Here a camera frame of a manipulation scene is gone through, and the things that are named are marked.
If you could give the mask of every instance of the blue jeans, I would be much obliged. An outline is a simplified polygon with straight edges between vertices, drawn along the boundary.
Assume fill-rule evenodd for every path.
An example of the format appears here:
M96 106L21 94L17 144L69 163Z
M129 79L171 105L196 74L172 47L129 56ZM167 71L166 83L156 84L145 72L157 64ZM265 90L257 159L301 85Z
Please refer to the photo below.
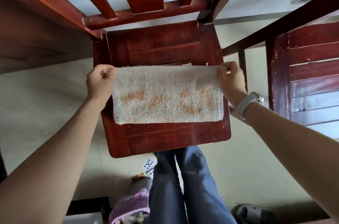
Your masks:
M158 163L150 190L147 224L236 224L218 195L206 159L197 146L155 155ZM175 158L184 181L184 194L179 185Z

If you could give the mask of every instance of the smartwatch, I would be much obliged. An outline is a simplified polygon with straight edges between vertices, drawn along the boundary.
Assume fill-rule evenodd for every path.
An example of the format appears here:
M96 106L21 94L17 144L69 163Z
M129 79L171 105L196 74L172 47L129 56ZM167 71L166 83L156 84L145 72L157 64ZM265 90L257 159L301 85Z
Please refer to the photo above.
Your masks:
M261 105L264 105L264 98L255 92L251 92L248 94L247 97L245 97L243 100L241 100L237 106L237 112L238 114L241 116L241 118L244 119L244 110L246 109L246 107L254 101L258 101Z

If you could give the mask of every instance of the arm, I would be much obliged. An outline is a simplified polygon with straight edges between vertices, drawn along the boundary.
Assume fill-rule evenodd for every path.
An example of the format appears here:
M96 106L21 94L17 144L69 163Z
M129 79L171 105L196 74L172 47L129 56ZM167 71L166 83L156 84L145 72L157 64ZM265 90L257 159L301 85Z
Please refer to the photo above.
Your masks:
M87 159L115 69L87 75L88 95L73 117L0 184L0 223L61 223Z
M223 94L236 108L247 96L241 69L235 62L224 63L218 78ZM244 117L293 178L339 222L339 143L257 102L248 105Z

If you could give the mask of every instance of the hand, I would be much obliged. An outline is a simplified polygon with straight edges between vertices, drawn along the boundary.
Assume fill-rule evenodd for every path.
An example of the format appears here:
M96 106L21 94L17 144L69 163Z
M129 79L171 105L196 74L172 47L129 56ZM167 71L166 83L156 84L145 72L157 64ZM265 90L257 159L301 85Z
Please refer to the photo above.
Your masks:
M242 70L236 62L223 63L218 68L218 79L222 93L236 108L238 103L247 96Z
M87 74L86 101L95 102L103 110L107 100L112 95L113 80L116 69L112 65L99 64Z

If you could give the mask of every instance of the leg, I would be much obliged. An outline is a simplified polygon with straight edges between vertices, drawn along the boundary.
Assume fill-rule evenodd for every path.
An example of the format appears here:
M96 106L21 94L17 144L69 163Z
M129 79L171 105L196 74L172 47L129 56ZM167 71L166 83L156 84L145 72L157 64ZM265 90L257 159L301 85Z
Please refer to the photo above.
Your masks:
M150 190L150 216L147 224L187 224L185 204L181 192L174 152L156 153Z
M206 159L197 146L175 150L184 181L184 200L189 223L236 224L218 195Z

